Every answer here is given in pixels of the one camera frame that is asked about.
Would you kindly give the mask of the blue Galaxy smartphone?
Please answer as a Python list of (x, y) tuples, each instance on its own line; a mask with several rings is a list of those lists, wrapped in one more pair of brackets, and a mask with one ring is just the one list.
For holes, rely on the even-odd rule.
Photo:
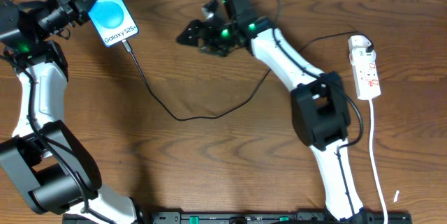
[(89, 11), (89, 16), (106, 47), (111, 47), (139, 32), (123, 0), (97, 0)]

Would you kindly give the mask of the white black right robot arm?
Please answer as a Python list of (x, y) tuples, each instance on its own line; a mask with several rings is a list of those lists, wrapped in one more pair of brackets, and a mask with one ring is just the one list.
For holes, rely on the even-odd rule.
[(325, 189), (325, 208), (337, 221), (352, 221), (363, 208), (356, 192), (347, 147), (351, 123), (341, 77), (306, 61), (250, 0), (212, 0), (204, 20), (192, 20), (177, 37), (180, 45), (227, 56), (243, 47), (264, 63), (288, 89), (294, 131), (316, 159)]

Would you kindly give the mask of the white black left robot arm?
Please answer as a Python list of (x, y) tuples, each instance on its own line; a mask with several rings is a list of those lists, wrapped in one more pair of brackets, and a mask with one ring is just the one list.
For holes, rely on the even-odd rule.
[(67, 223), (147, 223), (136, 202), (102, 182), (90, 153), (68, 129), (68, 63), (53, 36), (90, 20), (99, 0), (1, 0), (1, 59), (22, 85), (20, 118), (1, 144), (1, 167), (28, 207)]

